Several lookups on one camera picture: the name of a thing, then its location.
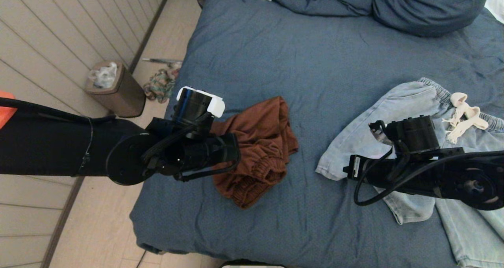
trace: elastic waistband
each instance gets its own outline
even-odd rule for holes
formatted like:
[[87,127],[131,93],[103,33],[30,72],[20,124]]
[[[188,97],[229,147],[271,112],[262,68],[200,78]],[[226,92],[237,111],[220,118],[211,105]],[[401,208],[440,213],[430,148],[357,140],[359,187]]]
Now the elastic waistband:
[[[442,104],[452,105],[452,102],[450,101],[450,97],[452,96],[452,93],[450,93],[448,90],[446,90],[443,86],[437,84],[436,82],[430,80],[429,78],[421,78],[418,81],[422,82],[426,85],[433,86],[437,92],[436,96]],[[480,113],[479,117],[488,122],[488,128],[486,130],[504,131],[504,120],[503,119],[489,115],[489,114],[485,114],[485,113]]]

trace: white drawstring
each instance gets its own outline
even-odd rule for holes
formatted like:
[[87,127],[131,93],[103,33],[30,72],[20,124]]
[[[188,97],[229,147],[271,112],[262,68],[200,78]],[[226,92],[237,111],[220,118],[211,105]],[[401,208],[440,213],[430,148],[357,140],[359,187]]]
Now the white drawstring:
[[[481,113],[479,107],[471,107],[466,103],[467,94],[456,92],[450,97],[452,105],[456,108],[451,119],[443,119],[443,122],[449,122],[453,130],[447,131],[447,140],[457,144],[457,139],[466,132],[471,126],[485,130],[488,128],[488,122],[479,117]],[[466,116],[465,121],[461,121],[462,115]]]

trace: bed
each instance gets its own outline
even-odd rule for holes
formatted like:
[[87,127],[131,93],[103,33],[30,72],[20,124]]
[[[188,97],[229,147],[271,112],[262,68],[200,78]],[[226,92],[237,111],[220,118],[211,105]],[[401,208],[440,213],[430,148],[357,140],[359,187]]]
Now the bed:
[[[314,17],[275,2],[205,0],[175,89],[191,85],[222,96],[222,119],[283,96],[299,152],[285,179],[247,210],[221,196],[211,178],[181,183],[153,176],[131,213],[137,244],[306,268],[455,267],[437,212],[398,225],[385,202],[358,207],[354,182],[326,179],[315,168],[355,117],[396,85],[422,77],[504,117],[503,47],[504,26],[486,9],[461,30],[421,38],[371,17]],[[374,189],[363,186],[361,194],[372,196]]]

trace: brown fabric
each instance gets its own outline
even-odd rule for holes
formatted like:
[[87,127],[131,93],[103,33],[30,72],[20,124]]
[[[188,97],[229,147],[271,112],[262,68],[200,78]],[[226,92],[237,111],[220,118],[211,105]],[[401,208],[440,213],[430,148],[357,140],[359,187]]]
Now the brown fabric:
[[214,176],[217,190],[239,207],[252,206],[287,174],[289,155],[297,139],[289,124],[289,109],[280,96],[253,105],[225,122],[214,122],[212,132],[232,132],[238,138],[241,162],[234,171]]

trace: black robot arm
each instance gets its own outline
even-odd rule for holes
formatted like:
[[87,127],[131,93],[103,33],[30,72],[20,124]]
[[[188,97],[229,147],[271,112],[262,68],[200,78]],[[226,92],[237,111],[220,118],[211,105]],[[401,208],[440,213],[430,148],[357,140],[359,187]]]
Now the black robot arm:
[[[385,126],[383,121],[369,125],[376,139],[392,145],[397,158],[386,160],[351,155],[343,171],[358,180],[354,201],[370,205],[393,191],[435,198],[461,200],[481,210],[504,207],[504,150],[464,153],[463,148],[440,149],[430,117],[409,118]],[[385,189],[360,201],[362,183]]]
[[236,136],[209,133],[222,99],[190,87],[177,99],[171,120],[154,118],[143,129],[115,116],[90,119],[0,98],[0,107],[17,109],[0,129],[0,174],[108,176],[132,185],[154,173],[188,181],[234,169],[241,159]]

